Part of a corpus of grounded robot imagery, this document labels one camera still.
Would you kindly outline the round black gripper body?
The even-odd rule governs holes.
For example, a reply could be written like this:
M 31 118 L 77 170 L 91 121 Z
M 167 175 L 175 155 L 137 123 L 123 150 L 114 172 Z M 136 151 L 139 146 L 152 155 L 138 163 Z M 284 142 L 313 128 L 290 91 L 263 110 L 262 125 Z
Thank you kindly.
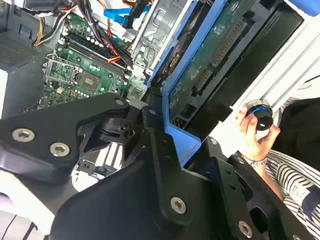
M 232 240 L 217 187 L 170 168 L 157 186 L 150 164 L 135 162 L 74 195 L 58 210 L 52 240 Z

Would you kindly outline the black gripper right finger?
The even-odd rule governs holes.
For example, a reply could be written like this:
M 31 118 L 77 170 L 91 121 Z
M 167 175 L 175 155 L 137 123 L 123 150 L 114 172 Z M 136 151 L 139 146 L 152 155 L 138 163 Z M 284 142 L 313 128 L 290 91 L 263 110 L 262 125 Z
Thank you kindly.
M 312 235 L 261 177 L 239 155 L 222 159 L 219 144 L 204 142 L 208 157 L 204 174 L 219 188 L 219 229 L 226 240 L 311 240 Z

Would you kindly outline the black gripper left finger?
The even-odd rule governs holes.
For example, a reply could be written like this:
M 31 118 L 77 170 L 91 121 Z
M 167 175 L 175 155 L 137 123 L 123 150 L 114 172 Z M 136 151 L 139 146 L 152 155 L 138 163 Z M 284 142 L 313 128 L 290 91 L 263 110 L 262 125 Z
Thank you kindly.
M 174 142 L 153 109 L 144 106 L 137 114 L 133 120 L 129 103 L 107 93 L 2 119 L 0 166 L 39 182 L 62 184 L 81 155 L 117 141 L 124 148 L 120 170 L 136 162 L 149 164 L 160 186 L 169 169 L 182 170 Z

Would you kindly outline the bare person hand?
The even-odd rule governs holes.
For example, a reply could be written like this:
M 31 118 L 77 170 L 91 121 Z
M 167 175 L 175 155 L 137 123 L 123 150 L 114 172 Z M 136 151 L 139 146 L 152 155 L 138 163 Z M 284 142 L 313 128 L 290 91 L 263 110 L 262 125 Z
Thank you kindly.
M 260 162 L 265 159 L 271 150 L 280 129 L 272 125 L 268 134 L 261 139 L 256 138 L 256 129 L 258 119 L 254 114 L 247 114 L 247 108 L 243 108 L 235 118 L 236 127 L 239 131 L 239 151 L 240 153 L 254 162 Z

